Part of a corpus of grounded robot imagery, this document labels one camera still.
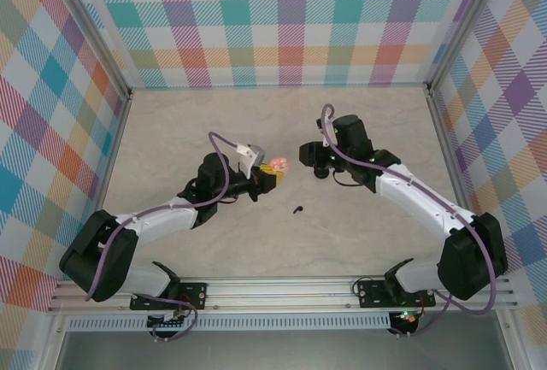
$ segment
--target beige floor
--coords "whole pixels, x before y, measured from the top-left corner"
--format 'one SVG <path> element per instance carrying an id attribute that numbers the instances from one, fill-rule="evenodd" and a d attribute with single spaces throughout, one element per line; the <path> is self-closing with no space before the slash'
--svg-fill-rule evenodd
<path id="1" fill-rule="evenodd" d="M 221 205 L 206 225 L 144 246 L 139 260 L 161 261 L 181 276 L 361 275 L 440 249 L 397 205 L 316 179 L 300 164 L 298 147 L 320 140 L 315 119 L 327 102 L 337 116 L 359 115 L 375 148 L 453 199 L 420 88 L 255 88 L 137 92 L 104 207 L 125 213 L 169 200 L 196 176 L 212 151 L 207 132 L 215 130 L 260 145 L 268 162 L 288 157 L 291 171 L 258 203 L 240 197 Z M 298 205 L 304 211 L 293 214 Z"/>

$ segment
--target marble surface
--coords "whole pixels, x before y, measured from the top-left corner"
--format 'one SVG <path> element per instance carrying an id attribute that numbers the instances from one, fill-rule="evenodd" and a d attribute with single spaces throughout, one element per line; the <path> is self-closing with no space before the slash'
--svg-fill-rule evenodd
<path id="1" fill-rule="evenodd" d="M 181 276 L 364 275 L 441 249 L 396 204 L 316 179 L 300 164 L 298 147 L 321 139 L 315 120 L 327 102 L 337 116 L 359 115 L 376 149 L 454 200 L 420 88 L 252 88 L 137 91 L 104 208 L 120 214 L 169 200 L 197 175 L 213 151 L 207 132 L 217 131 L 260 145 L 267 162 L 287 157 L 290 172 L 258 203 L 220 205 L 204 226 L 139 249 L 138 260 L 161 261 Z M 235 165 L 235 153 L 221 148 Z M 293 214 L 299 205 L 303 212 Z"/>

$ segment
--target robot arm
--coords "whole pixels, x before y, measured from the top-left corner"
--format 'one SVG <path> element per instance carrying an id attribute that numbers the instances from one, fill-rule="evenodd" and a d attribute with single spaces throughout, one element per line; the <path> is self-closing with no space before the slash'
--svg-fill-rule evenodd
<path id="1" fill-rule="evenodd" d="M 258 196 L 270 192 L 283 178 L 283 167 L 263 164 L 263 150 L 255 145 L 237 145 L 240 154 L 236 172 L 227 166 L 229 181 L 223 198 L 249 194 L 256 202 Z M 207 222 L 218 209 L 218 203 L 192 208 L 218 197 L 226 184 L 225 170 L 216 153 L 203 158 L 197 177 L 169 202 L 150 211 L 136 214 L 111 215 L 105 210 L 92 214 L 68 247 L 59 264 L 60 269 L 84 291 L 101 270 L 92 298 L 104 301 L 117 292 L 145 294 L 175 299 L 179 278 L 159 262 L 138 265 L 132 262 L 136 248 L 173 232 L 189 230 Z M 99 268 L 104 245 L 115 229 L 119 229 L 108 249 L 102 269 Z"/>
<path id="2" fill-rule="evenodd" d="M 310 142 L 300 147 L 301 163 L 313 167 L 315 176 L 320 179 L 328 176 L 330 168 L 335 172 L 350 173 L 359 185 L 404 208 L 443 244 L 441 255 L 434 255 L 426 261 L 407 259 L 385 274 L 385 288 L 394 302 L 405 293 L 440 288 L 468 300 L 490 283 L 486 261 L 477 242 L 454 213 L 479 234 L 488 249 L 496 277 L 507 270 L 503 237 L 496 218 L 487 213 L 477 216 L 457 207 L 426 187 L 391 152 L 375 150 L 365 126 L 356 115 L 336 120 L 325 118 L 322 122 L 317 120 L 317 125 L 323 135 L 329 137 L 328 140 L 335 141 L 336 150 L 366 162 L 370 167 L 346 161 L 330 146 L 326 137 L 322 142 Z M 426 194 L 418 186 L 431 193 Z"/>

